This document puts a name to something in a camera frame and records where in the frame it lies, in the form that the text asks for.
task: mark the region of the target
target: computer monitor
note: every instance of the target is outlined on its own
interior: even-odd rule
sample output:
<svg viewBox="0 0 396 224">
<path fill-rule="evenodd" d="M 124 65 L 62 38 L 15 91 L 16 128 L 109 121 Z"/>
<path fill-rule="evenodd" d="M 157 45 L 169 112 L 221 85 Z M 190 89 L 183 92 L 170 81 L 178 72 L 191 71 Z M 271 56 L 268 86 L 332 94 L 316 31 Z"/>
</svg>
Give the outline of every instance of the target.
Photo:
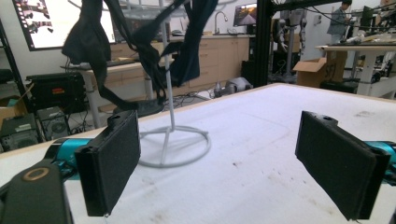
<svg viewBox="0 0 396 224">
<path fill-rule="evenodd" d="M 233 26 L 255 25 L 257 20 L 257 4 L 246 4 L 235 7 Z"/>
<path fill-rule="evenodd" d="M 60 49 L 77 22 L 81 0 L 12 0 L 30 51 Z M 106 4 L 101 23 L 110 43 L 115 43 Z"/>
</svg>

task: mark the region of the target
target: black fabric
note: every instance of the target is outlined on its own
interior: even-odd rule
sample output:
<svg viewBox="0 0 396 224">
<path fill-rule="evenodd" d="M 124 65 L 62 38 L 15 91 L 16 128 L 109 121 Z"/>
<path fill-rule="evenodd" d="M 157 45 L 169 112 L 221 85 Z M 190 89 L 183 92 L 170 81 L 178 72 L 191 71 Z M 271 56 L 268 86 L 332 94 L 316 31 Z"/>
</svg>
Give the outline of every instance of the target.
<svg viewBox="0 0 396 224">
<path fill-rule="evenodd" d="M 218 0 L 192 0 L 192 8 L 190 4 L 185 5 L 190 24 L 184 42 L 178 46 L 169 45 L 164 51 L 166 53 L 178 51 L 179 53 L 170 67 L 171 76 L 177 81 L 178 86 L 200 75 L 199 44 L 207 20 L 217 4 Z"/>
<path fill-rule="evenodd" d="M 119 1 L 105 0 L 105 2 L 120 34 L 127 41 L 128 46 L 138 52 L 143 68 L 151 77 L 153 88 L 157 92 L 156 101 L 158 105 L 163 105 L 166 99 L 162 82 L 166 71 L 159 67 L 160 54 L 150 45 L 150 42 L 157 34 L 161 23 L 183 4 L 188 12 L 190 25 L 184 44 L 179 47 L 182 57 L 178 57 L 178 60 L 172 63 L 171 75 L 177 79 L 178 86 L 199 76 L 199 42 L 206 22 L 213 13 L 218 0 L 195 0 L 193 1 L 193 8 L 190 4 L 185 4 L 185 0 L 176 0 L 163 10 L 154 21 L 145 24 L 133 33 L 128 29 Z M 121 110 L 138 110 L 139 107 L 144 107 L 142 105 L 147 102 L 126 102 L 105 87 L 106 61 L 110 60 L 111 52 L 105 31 L 100 23 L 102 6 L 102 0 L 82 1 L 80 17 L 64 42 L 62 53 L 71 59 L 71 63 L 85 62 L 91 65 L 99 93 L 103 98 L 109 100 Z"/>
</svg>

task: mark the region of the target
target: white table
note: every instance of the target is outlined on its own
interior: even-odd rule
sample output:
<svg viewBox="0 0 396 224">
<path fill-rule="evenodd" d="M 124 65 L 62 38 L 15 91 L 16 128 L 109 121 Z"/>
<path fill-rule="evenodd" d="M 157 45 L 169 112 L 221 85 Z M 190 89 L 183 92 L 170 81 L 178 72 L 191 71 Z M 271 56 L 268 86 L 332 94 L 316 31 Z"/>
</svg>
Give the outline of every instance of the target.
<svg viewBox="0 0 396 224">
<path fill-rule="evenodd" d="M 302 110 L 338 119 L 361 140 L 396 141 L 390 100 L 285 84 L 240 92 L 177 109 L 177 124 L 209 131 L 211 150 L 178 168 L 138 165 L 110 217 L 87 217 L 79 181 L 66 181 L 75 222 L 350 223 L 294 155 Z M 167 125 L 166 112 L 139 120 L 140 131 Z M 49 145 L 0 154 L 0 185 L 41 160 Z M 395 207 L 396 188 L 384 184 L 371 219 L 360 222 L 388 224 Z"/>
<path fill-rule="evenodd" d="M 376 82 L 371 84 L 372 74 L 375 69 L 376 57 L 385 54 L 386 51 L 396 51 L 396 45 L 393 46 L 363 46 L 363 45 L 347 45 L 347 46 L 318 46 L 317 49 L 323 49 L 326 51 L 339 50 L 358 51 L 360 55 L 365 55 L 365 63 L 363 71 L 361 73 L 361 81 L 359 83 L 357 94 L 368 95 L 368 96 L 384 96 L 388 95 L 390 99 L 393 99 L 396 92 L 396 77 Z"/>
</svg>

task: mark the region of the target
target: cardboard box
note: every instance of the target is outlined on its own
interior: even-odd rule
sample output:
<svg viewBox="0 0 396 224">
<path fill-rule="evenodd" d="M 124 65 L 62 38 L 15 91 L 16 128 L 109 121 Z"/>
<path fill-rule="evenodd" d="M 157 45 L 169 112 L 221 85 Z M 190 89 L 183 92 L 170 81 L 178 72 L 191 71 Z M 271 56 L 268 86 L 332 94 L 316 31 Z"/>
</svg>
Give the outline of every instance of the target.
<svg viewBox="0 0 396 224">
<path fill-rule="evenodd" d="M 327 58 L 297 62 L 297 85 L 319 88 L 322 81 L 342 82 L 346 60 L 346 51 L 328 51 Z"/>
<path fill-rule="evenodd" d="M 10 100 L 17 100 L 14 106 L 8 106 Z M 3 119 L 14 118 L 27 114 L 26 106 L 20 96 L 9 96 L 0 99 L 0 131 L 3 125 Z"/>
</svg>

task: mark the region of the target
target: faucet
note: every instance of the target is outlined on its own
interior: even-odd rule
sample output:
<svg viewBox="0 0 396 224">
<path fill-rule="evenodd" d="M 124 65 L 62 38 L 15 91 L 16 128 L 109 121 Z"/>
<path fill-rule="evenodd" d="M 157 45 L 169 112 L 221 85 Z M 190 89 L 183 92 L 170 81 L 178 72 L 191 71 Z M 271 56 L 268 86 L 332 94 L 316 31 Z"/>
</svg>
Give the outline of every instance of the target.
<svg viewBox="0 0 396 224">
<path fill-rule="evenodd" d="M 218 13 L 216 13 L 216 16 L 215 16 L 215 34 L 219 34 L 219 33 L 220 33 L 220 28 L 218 28 L 218 15 L 219 15 L 220 13 L 223 14 L 224 20 L 225 20 L 225 21 L 228 21 L 228 18 L 227 18 L 227 16 L 224 14 L 224 12 L 219 11 Z"/>
</svg>

